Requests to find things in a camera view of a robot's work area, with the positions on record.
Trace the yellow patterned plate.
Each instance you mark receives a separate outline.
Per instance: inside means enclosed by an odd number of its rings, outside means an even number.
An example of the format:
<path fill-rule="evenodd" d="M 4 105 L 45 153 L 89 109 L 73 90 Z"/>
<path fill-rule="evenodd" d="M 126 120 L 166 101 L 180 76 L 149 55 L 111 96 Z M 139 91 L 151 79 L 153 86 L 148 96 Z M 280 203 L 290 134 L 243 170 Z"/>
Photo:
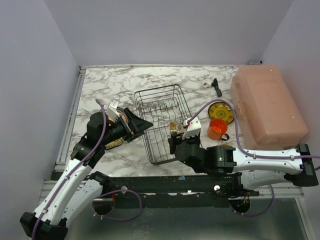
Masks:
<path fill-rule="evenodd" d="M 231 124 L 235 120 L 234 114 L 230 107 L 221 101 L 212 103 L 207 112 L 211 120 L 221 119 L 224 120 L 227 125 Z"/>

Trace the teal rimmed large plate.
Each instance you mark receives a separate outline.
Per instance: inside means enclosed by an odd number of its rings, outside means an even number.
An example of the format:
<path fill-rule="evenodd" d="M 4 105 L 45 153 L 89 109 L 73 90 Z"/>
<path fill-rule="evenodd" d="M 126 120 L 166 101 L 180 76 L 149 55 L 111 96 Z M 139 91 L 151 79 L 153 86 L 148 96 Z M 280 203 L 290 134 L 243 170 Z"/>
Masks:
<path fill-rule="evenodd" d="M 127 117 L 124 109 L 121 108 L 121 107 L 117 107 L 116 110 L 117 110 L 117 113 L 120 115 L 120 117 L 123 119 L 123 121 L 124 121 L 126 124 L 128 124 L 128 123 L 129 123 L 129 119 L 128 119 L 128 117 Z"/>

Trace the black and white pipe fitting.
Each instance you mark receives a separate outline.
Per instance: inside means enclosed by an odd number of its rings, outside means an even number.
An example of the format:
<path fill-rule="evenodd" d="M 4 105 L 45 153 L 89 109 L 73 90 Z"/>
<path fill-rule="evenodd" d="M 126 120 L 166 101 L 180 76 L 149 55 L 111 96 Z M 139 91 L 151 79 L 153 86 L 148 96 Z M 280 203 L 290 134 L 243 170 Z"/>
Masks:
<path fill-rule="evenodd" d="M 204 88 L 214 88 L 214 90 L 216 91 L 216 95 L 220 98 L 223 94 L 221 89 L 219 88 L 219 83 L 217 78 L 214 78 L 212 81 L 210 80 L 206 80 L 202 83 L 202 86 Z"/>

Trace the aluminium side rail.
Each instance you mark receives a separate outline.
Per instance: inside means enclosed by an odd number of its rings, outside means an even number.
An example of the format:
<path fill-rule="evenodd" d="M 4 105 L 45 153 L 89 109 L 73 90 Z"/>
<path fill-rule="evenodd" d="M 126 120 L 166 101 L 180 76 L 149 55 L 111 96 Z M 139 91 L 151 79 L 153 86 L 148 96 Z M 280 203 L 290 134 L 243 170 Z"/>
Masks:
<path fill-rule="evenodd" d="M 73 128 L 75 125 L 77 110 L 78 110 L 78 106 L 81 98 L 81 92 L 82 92 L 82 88 L 85 80 L 85 73 L 86 73 L 86 69 L 80 66 L 78 79 L 76 82 L 75 91 L 74 91 L 74 95 L 71 102 L 71 107 L 69 110 L 67 122 L 63 132 L 63 138 L 62 138 L 57 159 L 53 168 L 54 172 L 56 171 L 60 172 L 63 169 L 63 167 L 66 165 L 66 162 L 68 160 L 68 150 L 71 144 Z"/>

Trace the beige ceramic bowl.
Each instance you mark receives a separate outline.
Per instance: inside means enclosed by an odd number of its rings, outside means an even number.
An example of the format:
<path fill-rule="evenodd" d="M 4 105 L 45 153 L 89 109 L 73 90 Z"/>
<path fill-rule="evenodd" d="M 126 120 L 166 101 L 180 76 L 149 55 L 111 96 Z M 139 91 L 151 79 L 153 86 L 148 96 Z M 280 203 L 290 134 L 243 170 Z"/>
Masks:
<path fill-rule="evenodd" d="M 184 128 L 183 124 L 181 122 L 173 122 L 170 121 L 169 122 L 169 133 L 171 135 L 173 134 L 184 134 L 184 132 L 186 131 L 186 129 Z"/>

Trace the orange mug black handle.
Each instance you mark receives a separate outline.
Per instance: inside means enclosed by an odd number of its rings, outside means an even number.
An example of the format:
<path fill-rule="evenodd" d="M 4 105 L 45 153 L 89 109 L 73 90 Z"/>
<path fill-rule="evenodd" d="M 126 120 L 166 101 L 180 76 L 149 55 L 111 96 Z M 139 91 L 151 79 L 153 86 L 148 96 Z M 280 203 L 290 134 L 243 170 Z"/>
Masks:
<path fill-rule="evenodd" d="M 220 118 L 214 118 L 210 121 L 208 129 L 207 129 L 207 136 L 211 140 L 221 140 L 221 141 L 228 141 L 230 136 L 227 134 L 228 125 L 227 123 Z"/>

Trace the black front table rail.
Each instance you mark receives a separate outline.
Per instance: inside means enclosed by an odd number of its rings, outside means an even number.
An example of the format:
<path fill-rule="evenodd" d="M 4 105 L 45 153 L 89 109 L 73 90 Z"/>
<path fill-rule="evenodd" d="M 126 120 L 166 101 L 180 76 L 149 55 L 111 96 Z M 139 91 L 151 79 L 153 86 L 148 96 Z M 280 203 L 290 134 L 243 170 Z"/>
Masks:
<path fill-rule="evenodd" d="M 132 209 L 137 204 L 143 208 L 227 208 L 232 198 L 259 195 L 257 191 L 243 188 L 239 173 L 226 176 L 110 177 L 96 171 L 85 184 L 93 178 L 105 181 L 101 194 L 94 198 L 98 199 L 97 204 L 121 209 Z"/>

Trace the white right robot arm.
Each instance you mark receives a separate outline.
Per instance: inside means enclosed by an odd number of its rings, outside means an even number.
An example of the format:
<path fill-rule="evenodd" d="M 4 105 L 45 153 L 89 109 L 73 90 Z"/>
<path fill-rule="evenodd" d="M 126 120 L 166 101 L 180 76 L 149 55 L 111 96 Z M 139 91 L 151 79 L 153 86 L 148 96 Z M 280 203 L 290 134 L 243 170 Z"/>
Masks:
<path fill-rule="evenodd" d="M 200 137 L 183 138 L 172 133 L 169 151 L 175 159 L 192 168 L 195 173 L 227 175 L 240 173 L 246 190 L 290 182 L 296 187 L 319 185 L 313 156 L 306 144 L 285 150 L 248 150 L 232 146 L 200 146 Z"/>

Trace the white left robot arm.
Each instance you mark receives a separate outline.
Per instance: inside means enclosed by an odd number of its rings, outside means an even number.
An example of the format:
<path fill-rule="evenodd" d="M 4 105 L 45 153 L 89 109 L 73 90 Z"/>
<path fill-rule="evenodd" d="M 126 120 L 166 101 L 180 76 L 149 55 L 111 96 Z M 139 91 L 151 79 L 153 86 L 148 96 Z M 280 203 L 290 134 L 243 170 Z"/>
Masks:
<path fill-rule="evenodd" d="M 83 190 L 78 187 L 105 154 L 105 146 L 120 138 L 129 143 L 153 126 L 128 108 L 124 109 L 124 115 L 127 121 L 118 116 L 115 122 L 110 121 L 103 110 L 90 116 L 86 133 L 74 146 L 71 159 L 55 186 L 33 212 L 25 212 L 20 218 L 28 237 L 63 240 L 73 220 L 102 193 L 104 179 L 92 178 Z"/>

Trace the pink plastic storage box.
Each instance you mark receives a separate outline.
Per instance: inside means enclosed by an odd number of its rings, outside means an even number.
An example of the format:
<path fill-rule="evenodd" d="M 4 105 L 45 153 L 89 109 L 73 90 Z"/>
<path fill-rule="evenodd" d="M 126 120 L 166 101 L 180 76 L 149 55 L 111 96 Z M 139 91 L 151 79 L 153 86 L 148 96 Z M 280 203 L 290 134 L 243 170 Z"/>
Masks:
<path fill-rule="evenodd" d="M 230 96 L 247 149 L 289 149 L 308 133 L 275 64 L 241 66 L 232 78 Z"/>

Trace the yellow woven bamboo plate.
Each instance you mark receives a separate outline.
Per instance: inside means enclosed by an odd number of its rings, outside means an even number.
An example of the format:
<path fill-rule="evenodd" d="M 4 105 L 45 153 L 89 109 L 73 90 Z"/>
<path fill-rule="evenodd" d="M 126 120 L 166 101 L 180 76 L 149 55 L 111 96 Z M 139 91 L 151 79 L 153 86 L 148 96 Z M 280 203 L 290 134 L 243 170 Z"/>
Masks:
<path fill-rule="evenodd" d="M 111 150 L 117 148 L 123 144 L 123 139 L 119 138 L 105 145 L 105 150 Z"/>

